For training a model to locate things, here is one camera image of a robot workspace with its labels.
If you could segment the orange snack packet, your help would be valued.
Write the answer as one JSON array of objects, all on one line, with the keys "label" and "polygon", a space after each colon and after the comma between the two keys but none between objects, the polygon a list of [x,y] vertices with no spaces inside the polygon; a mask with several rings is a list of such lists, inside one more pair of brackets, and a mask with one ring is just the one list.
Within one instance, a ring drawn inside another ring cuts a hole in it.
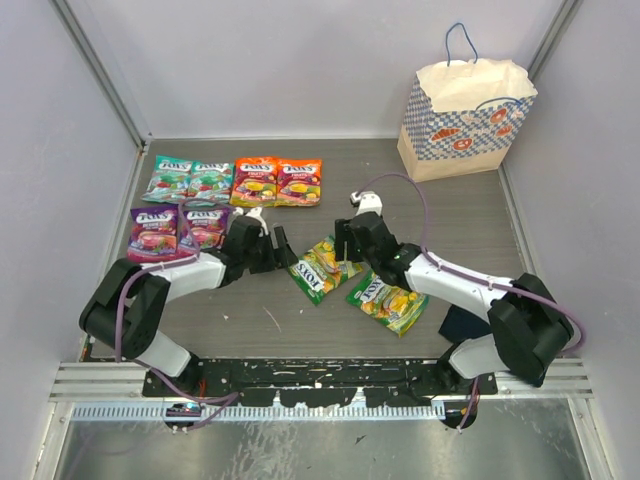
[{"label": "orange snack packet", "polygon": [[235,161],[230,203],[237,207],[272,207],[277,195],[278,159],[244,157]]}]

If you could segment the purple Fox's berries candy bag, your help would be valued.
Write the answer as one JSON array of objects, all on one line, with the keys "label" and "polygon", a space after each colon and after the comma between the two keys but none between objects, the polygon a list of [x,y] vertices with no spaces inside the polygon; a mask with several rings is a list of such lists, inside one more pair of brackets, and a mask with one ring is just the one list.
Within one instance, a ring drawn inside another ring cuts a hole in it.
[{"label": "purple Fox's berries candy bag", "polygon": [[132,227],[127,257],[138,263],[157,263],[176,256],[178,208],[158,204],[130,210]]}]

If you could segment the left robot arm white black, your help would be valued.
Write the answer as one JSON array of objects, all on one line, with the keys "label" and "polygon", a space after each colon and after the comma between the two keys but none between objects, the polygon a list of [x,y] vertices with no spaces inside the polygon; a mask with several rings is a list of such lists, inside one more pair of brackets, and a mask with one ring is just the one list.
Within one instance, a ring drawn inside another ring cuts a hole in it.
[{"label": "left robot arm white black", "polygon": [[201,290],[215,290],[246,272],[261,274],[297,262],[280,226],[268,231],[261,221],[241,216],[229,227],[219,248],[191,257],[140,264],[117,260],[94,291],[79,317],[79,327],[114,350],[118,360],[139,362],[161,372],[178,396],[200,384],[196,356],[163,334],[165,305]]}]

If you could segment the small purple snack packet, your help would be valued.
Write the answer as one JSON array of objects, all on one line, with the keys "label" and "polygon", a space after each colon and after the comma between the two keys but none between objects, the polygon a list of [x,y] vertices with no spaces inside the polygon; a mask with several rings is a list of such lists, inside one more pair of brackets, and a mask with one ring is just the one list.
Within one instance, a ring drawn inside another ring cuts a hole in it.
[{"label": "small purple snack packet", "polygon": [[185,212],[186,221],[179,235],[178,251],[182,255],[192,255],[196,251],[193,241],[201,250],[218,248],[224,242],[231,209],[212,207],[191,209]]}]

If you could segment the checkered paper bakery bag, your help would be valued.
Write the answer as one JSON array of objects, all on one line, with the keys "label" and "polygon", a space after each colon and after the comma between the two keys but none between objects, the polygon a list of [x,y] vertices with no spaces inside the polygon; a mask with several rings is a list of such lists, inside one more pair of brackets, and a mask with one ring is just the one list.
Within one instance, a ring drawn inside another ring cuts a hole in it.
[{"label": "checkered paper bakery bag", "polygon": [[498,169],[538,95],[523,67],[471,51],[414,75],[397,150],[416,182]]}]

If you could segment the teal Fox's candy bag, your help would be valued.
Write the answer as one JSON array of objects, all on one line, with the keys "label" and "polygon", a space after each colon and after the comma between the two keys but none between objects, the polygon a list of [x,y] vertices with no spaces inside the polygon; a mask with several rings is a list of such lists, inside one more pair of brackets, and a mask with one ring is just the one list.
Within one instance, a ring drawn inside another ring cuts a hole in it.
[{"label": "teal Fox's candy bag", "polygon": [[194,162],[192,164],[187,199],[190,206],[212,206],[228,203],[233,185],[231,163]]},{"label": "teal Fox's candy bag", "polygon": [[191,160],[157,155],[151,179],[141,199],[152,203],[179,203],[185,200],[192,167]]}]

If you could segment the yellow green Fox's candy bag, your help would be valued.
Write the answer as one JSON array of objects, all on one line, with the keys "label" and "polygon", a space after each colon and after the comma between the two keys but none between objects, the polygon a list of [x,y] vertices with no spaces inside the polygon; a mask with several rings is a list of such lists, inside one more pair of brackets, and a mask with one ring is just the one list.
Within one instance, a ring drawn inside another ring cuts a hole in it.
[{"label": "yellow green Fox's candy bag", "polygon": [[369,270],[346,301],[402,337],[419,319],[429,303],[429,296],[384,283]]}]

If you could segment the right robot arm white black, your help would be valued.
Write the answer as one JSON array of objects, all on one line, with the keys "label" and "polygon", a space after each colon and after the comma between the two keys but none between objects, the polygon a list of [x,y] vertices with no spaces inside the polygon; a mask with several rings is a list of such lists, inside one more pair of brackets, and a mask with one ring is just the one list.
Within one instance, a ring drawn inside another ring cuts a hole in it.
[{"label": "right robot arm white black", "polygon": [[482,275],[445,261],[412,243],[400,243],[374,212],[339,219],[339,260],[365,262],[383,283],[442,299],[455,323],[451,347],[437,360],[444,390],[459,394],[475,378],[507,372],[539,387],[574,329],[544,283],[524,273],[518,279]]}]

